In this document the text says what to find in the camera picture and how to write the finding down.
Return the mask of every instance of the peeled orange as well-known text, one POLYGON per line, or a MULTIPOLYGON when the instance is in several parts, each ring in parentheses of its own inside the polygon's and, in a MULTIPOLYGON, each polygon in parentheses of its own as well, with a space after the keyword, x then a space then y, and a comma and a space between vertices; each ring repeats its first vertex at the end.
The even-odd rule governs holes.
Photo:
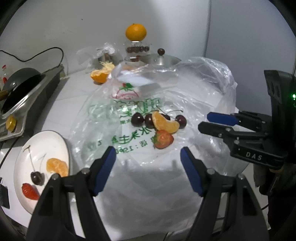
POLYGON ((91 78, 95 82, 103 84, 107 81, 108 75, 114 69, 115 66, 113 63, 108 62, 101 62, 101 64, 103 65, 103 68, 99 70, 94 70, 91 73, 91 78))
POLYGON ((48 172, 58 173, 61 177, 66 177, 69 174, 69 168, 67 163, 57 158, 50 158, 47 160, 46 170, 48 172))
POLYGON ((147 35, 147 30, 142 24, 133 23, 126 29, 126 37, 130 41, 142 41, 147 35))
POLYGON ((152 113, 152 121, 157 130, 165 130, 170 134, 179 130, 180 124, 175 120, 167 120, 158 111, 152 113))

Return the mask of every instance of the wall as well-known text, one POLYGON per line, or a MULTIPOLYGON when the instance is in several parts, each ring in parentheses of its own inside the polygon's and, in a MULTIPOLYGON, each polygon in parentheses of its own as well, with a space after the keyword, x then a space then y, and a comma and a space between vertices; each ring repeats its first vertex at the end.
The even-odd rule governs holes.
POLYGON ((215 0, 206 57, 228 65, 237 87, 237 107, 271 114, 263 71, 292 73, 296 40, 268 0, 215 0))
MULTIPOLYGON (((27 0, 16 12, 0 37, 0 49, 22 59, 59 46, 65 51, 63 64, 69 73, 80 70, 77 50, 105 42, 116 42, 124 51, 125 29, 142 23, 146 41, 153 49, 181 59, 204 55, 209 0, 27 0)), ((53 50, 27 64, 0 53, 0 65, 17 70, 32 66, 39 71, 58 64, 60 53, 53 50)))

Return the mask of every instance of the red strawberry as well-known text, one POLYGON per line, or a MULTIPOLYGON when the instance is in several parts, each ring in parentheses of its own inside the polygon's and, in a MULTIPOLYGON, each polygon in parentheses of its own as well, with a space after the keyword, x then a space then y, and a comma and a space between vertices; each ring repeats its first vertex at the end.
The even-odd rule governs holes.
POLYGON ((165 130, 157 131, 154 136, 154 147, 157 149, 164 149, 171 145, 174 137, 165 130))
POLYGON ((39 193, 37 190, 30 184, 24 183, 22 185, 22 192, 24 196, 31 200, 38 200, 39 199, 39 193))

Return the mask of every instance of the plastic bag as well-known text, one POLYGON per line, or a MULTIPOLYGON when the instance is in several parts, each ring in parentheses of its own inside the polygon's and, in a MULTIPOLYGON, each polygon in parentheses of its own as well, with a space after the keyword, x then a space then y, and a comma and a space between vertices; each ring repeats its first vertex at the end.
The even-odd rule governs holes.
POLYGON ((206 58, 192 58, 170 69, 146 65, 130 70, 123 63, 114 68, 85 103, 70 139, 79 169, 101 157, 107 146, 116 149, 117 160, 104 191, 94 198, 107 227, 145 234, 192 225, 202 198, 193 192, 181 164, 184 146, 219 173, 244 170, 247 163, 230 157, 221 139, 197 129, 210 111, 235 111, 236 86, 225 64, 206 58), (163 150, 153 148, 153 129, 130 123, 135 112, 145 116, 154 110, 182 110, 187 119, 187 126, 173 134, 173 144, 163 150), (116 119, 101 120, 105 114, 99 113, 106 112, 116 119))
POLYGON ((119 64, 123 59, 116 49, 115 44, 105 43, 100 48, 86 47, 77 51, 78 64, 85 65, 85 73, 88 74, 96 69, 101 69, 103 66, 100 62, 112 62, 114 65, 119 64))

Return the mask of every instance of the oval plate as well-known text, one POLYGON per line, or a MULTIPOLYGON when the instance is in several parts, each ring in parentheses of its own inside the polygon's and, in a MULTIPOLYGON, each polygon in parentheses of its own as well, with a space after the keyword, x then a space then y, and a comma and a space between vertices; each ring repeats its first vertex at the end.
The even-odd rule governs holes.
POLYGON ((22 147, 17 157, 13 172, 15 192, 23 208, 30 214, 33 213, 37 201, 30 200, 24 196, 22 193, 22 185, 23 183, 29 183, 35 186, 41 195, 48 179, 52 175, 52 173, 46 171, 46 161, 50 158, 58 158, 66 162, 69 166, 69 152, 66 142, 60 134, 54 131, 42 131, 32 136, 22 147), (35 185, 31 180, 33 168, 30 161, 29 150, 26 149, 29 145, 35 170, 44 173, 43 186, 35 185))

